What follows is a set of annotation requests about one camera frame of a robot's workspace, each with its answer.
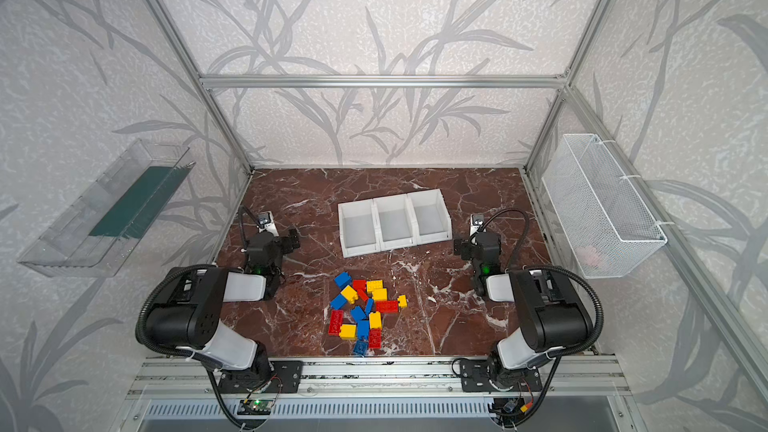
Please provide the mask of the red lego brick long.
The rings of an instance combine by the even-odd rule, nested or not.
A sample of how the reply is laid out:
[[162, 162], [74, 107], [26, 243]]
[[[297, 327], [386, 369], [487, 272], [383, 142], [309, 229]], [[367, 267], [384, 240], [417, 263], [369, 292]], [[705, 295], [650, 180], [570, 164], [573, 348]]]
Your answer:
[[338, 336], [341, 332], [343, 321], [344, 312], [342, 310], [332, 310], [328, 326], [328, 334], [330, 336]]

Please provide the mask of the red lego brick small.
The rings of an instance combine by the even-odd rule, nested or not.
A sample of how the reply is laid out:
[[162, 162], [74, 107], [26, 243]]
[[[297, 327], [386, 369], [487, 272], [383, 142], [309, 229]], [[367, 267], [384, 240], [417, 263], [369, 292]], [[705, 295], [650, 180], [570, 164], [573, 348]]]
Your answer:
[[357, 292], [363, 295], [367, 294], [367, 282], [365, 280], [354, 280], [352, 286]]

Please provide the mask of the red lego brick bottom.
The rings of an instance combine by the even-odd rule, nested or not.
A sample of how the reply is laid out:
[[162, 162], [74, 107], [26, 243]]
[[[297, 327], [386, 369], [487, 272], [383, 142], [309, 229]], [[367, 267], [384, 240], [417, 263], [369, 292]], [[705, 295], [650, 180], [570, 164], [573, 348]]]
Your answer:
[[382, 347], [382, 330], [371, 329], [368, 335], [368, 349], [379, 350]]

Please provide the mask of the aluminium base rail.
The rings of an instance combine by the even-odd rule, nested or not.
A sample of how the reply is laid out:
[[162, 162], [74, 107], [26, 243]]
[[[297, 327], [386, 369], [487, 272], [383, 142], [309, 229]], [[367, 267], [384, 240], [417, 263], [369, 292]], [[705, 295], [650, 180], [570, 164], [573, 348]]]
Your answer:
[[[298, 389], [280, 398], [459, 397], [470, 381], [452, 357], [305, 358]], [[629, 396], [618, 360], [612, 355], [571, 356], [562, 360], [550, 384], [551, 396]], [[205, 371], [196, 362], [151, 358], [139, 369], [127, 397], [211, 399]]]

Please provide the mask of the clear plastic wall tray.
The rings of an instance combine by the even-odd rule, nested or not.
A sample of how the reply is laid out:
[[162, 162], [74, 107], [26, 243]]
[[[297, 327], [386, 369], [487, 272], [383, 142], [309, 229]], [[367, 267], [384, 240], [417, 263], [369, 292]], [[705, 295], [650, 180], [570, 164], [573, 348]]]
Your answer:
[[194, 166], [188, 146], [135, 140], [18, 262], [47, 277], [114, 276]]

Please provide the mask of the blue lego brick top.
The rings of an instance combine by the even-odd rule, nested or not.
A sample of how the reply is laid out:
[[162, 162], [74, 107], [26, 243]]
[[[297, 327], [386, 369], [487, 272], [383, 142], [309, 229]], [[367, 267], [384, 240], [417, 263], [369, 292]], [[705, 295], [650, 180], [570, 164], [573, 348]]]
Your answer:
[[343, 290], [353, 282], [352, 277], [347, 272], [342, 272], [334, 278], [336, 286]]

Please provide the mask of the right white bin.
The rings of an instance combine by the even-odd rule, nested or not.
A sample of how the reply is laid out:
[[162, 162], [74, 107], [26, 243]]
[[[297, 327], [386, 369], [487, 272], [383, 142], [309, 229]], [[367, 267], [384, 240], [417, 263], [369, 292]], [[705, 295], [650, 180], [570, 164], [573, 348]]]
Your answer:
[[414, 211], [418, 245], [449, 241], [453, 238], [452, 222], [439, 189], [407, 194]]

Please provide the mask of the yellow six-stud lego brick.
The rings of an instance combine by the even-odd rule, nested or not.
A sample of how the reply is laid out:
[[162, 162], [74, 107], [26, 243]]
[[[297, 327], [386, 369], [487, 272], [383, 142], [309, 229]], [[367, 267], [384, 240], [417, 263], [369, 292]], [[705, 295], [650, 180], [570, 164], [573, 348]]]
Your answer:
[[370, 280], [366, 282], [366, 291], [368, 293], [372, 293], [375, 290], [383, 289], [383, 281], [382, 280]]

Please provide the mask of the pink object in basket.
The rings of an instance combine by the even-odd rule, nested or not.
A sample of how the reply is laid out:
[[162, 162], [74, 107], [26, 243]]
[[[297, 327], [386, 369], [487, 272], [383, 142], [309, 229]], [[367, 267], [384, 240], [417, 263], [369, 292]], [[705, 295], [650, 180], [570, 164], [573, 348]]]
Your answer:
[[576, 256], [584, 267], [601, 268], [603, 266], [604, 257], [602, 253], [591, 245], [578, 247]]

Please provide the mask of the red eight-stud lego brick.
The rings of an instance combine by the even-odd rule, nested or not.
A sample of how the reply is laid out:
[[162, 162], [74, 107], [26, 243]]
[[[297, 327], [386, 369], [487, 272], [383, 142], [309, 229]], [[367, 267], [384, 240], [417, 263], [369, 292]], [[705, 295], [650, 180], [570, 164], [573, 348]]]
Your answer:
[[378, 301], [375, 303], [375, 311], [381, 314], [394, 314], [400, 310], [399, 303], [394, 300]]

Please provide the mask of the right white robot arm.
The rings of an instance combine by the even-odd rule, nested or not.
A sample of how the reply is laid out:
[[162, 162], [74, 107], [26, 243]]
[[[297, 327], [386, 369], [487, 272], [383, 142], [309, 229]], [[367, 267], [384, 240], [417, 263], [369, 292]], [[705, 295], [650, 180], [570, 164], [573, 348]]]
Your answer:
[[604, 308], [578, 274], [554, 265], [503, 271], [500, 236], [494, 232], [456, 239], [453, 248], [472, 264], [476, 291], [492, 302], [512, 303], [518, 323], [487, 358], [455, 361], [464, 392], [542, 391], [541, 367], [584, 352], [599, 338]]

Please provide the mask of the blue lego brick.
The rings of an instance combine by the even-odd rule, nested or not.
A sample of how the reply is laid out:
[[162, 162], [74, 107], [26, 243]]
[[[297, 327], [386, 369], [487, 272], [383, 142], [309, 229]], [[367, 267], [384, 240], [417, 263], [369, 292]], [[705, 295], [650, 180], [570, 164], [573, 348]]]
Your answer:
[[339, 294], [337, 295], [330, 303], [330, 306], [333, 310], [341, 310], [348, 304], [347, 299]]
[[367, 341], [370, 334], [370, 322], [360, 321], [356, 324], [356, 337], [358, 340]]
[[356, 340], [353, 347], [353, 354], [360, 357], [365, 357], [368, 351], [368, 342], [365, 340]]
[[353, 308], [350, 312], [350, 315], [354, 323], [360, 323], [368, 320], [367, 313], [359, 306]]
[[334, 278], [336, 286], [343, 290], [353, 282], [352, 277], [347, 272], [342, 272]]

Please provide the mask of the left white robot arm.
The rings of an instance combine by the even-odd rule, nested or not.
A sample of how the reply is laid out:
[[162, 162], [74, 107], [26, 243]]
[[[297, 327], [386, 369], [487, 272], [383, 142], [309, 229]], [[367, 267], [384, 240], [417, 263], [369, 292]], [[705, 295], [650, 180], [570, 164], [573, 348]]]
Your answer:
[[274, 298], [283, 256], [299, 247], [294, 228], [285, 236], [262, 230], [246, 241], [243, 269], [215, 264], [172, 268], [141, 307], [137, 341], [153, 352], [200, 362], [219, 394], [296, 393], [303, 363], [270, 360], [266, 346], [224, 324], [221, 311], [226, 303]]

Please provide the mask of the green circuit board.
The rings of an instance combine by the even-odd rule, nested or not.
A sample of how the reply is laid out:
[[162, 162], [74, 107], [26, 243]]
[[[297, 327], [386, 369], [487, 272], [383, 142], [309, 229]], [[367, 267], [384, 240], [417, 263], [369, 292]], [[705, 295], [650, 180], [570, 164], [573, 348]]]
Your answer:
[[266, 416], [272, 413], [274, 399], [244, 399], [237, 406], [238, 416]]

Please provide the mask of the middle white bin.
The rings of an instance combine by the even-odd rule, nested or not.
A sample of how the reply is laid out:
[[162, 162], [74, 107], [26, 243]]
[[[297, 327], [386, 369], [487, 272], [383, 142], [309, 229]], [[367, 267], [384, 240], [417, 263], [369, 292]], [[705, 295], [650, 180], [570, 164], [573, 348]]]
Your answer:
[[406, 196], [394, 195], [373, 200], [381, 230], [383, 250], [411, 247], [415, 244], [415, 232], [409, 215]]

